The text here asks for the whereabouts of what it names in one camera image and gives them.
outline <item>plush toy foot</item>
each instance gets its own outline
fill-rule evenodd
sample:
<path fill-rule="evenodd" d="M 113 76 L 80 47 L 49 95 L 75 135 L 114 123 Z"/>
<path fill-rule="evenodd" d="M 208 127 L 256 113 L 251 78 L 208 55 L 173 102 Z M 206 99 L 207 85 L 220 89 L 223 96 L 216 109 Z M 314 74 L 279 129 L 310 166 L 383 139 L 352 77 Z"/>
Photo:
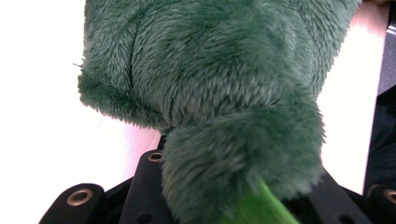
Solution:
<path fill-rule="evenodd" d="M 318 181 L 323 131 L 311 98 L 293 98 L 301 102 L 233 113 L 168 135 L 163 194 L 180 223 L 295 223 L 274 196 L 296 197 Z"/>

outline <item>mounting hole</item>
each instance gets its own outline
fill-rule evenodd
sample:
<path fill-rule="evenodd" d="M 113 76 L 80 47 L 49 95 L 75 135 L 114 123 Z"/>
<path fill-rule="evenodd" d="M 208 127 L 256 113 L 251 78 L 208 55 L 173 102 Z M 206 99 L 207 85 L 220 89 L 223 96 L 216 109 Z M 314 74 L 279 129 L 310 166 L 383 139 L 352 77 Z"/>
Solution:
<path fill-rule="evenodd" d="M 160 161 L 162 157 L 163 157 L 162 153 L 154 152 L 154 153 L 149 154 L 148 160 L 149 161 Z"/>
<path fill-rule="evenodd" d="M 147 224 L 150 223 L 151 221 L 152 221 L 152 215 L 148 213 L 142 214 L 139 217 L 137 217 L 138 224 Z"/>
<path fill-rule="evenodd" d="M 386 189 L 384 191 L 385 197 L 387 197 L 387 199 L 396 204 L 396 190 L 393 189 Z"/>
<path fill-rule="evenodd" d="M 79 206 L 89 201 L 92 196 L 93 192 L 90 189 L 79 189 L 70 194 L 66 202 L 70 206 Z"/>
<path fill-rule="evenodd" d="M 355 221 L 353 220 L 352 217 L 349 217 L 347 215 L 340 215 L 338 216 L 338 221 L 342 224 L 355 224 Z"/>

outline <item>plush fur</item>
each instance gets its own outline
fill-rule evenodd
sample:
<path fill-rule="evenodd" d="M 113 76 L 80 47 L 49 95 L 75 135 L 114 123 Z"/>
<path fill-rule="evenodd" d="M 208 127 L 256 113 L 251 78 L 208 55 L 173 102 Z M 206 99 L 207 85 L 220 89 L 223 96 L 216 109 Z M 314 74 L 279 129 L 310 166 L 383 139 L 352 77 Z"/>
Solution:
<path fill-rule="evenodd" d="M 234 216 L 262 182 L 305 194 L 322 170 L 316 98 L 358 3 L 87 0 L 81 101 L 173 129 L 163 194 L 181 223 Z"/>

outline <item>black metal bracket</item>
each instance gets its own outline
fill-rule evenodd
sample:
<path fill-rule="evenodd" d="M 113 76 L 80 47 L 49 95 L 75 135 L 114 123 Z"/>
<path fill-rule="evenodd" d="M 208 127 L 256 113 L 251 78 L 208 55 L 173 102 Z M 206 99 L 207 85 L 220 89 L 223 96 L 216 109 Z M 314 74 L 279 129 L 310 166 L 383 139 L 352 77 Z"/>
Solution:
<path fill-rule="evenodd" d="M 55 200 L 40 224 L 176 223 L 162 196 L 161 156 L 160 149 L 145 153 L 140 158 L 135 176 L 107 192 L 94 184 L 80 184 L 67 189 Z M 386 197 L 382 193 L 384 190 L 386 189 L 376 188 L 371 195 L 381 201 Z M 388 192 L 395 194 L 388 193 L 387 200 L 396 197 L 396 191 Z M 389 209 L 394 212 L 396 203 L 389 200 L 388 210 L 384 210 L 380 206 L 382 203 L 368 202 L 370 200 L 342 189 L 325 174 L 311 194 L 283 203 L 302 224 L 396 223 L 396 213 L 393 216 L 392 213 L 388 214 Z M 367 212 L 374 211 L 373 206 L 381 209 L 382 213 L 377 213 L 388 222 L 383 222 L 384 218 L 376 218 L 373 213 Z"/>

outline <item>white background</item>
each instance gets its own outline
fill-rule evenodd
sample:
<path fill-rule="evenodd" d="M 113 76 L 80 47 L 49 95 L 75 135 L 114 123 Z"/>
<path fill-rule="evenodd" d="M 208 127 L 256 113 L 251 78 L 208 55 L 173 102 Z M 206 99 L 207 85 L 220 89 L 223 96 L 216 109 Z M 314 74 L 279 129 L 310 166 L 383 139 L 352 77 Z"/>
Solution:
<path fill-rule="evenodd" d="M 81 63 L 83 10 L 77 0 L 0 3 L 0 223 L 37 223 L 79 183 L 111 189 L 156 148 L 155 131 L 79 102 L 73 63 Z M 385 29 L 378 26 L 383 11 L 366 11 L 376 18 L 356 21 L 350 36 L 358 40 L 347 42 L 319 97 L 328 135 L 324 164 L 355 191 L 364 176 Z"/>

